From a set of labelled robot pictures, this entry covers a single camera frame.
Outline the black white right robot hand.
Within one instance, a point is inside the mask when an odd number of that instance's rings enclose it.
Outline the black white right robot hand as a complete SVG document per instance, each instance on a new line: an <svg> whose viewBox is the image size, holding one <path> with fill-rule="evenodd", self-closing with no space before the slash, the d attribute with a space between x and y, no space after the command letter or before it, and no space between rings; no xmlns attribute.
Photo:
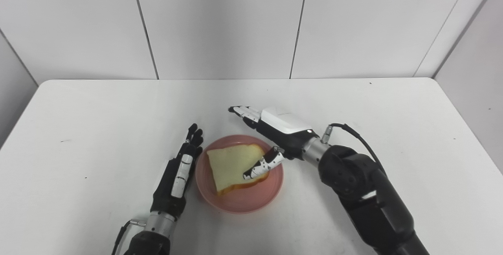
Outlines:
<svg viewBox="0 0 503 255"><path fill-rule="evenodd" d="M311 126L291 112L277 107L259 111L249 106L231 106L228 112L239 116L247 126L275 144L252 167L246 169L242 175L244 180L257 179L284 160L303 160L303 154L312 143L320 140Z"/></svg>

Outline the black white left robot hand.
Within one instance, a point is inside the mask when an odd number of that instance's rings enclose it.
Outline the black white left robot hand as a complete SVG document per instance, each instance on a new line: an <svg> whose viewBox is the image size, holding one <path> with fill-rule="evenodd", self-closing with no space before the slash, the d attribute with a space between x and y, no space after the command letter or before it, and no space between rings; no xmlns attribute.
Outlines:
<svg viewBox="0 0 503 255"><path fill-rule="evenodd" d="M179 219L185 210L185 192L190 185L196 161L202 153L203 130L192 124L177 155L168 161L165 172L153 193L150 212L166 213Z"/></svg>

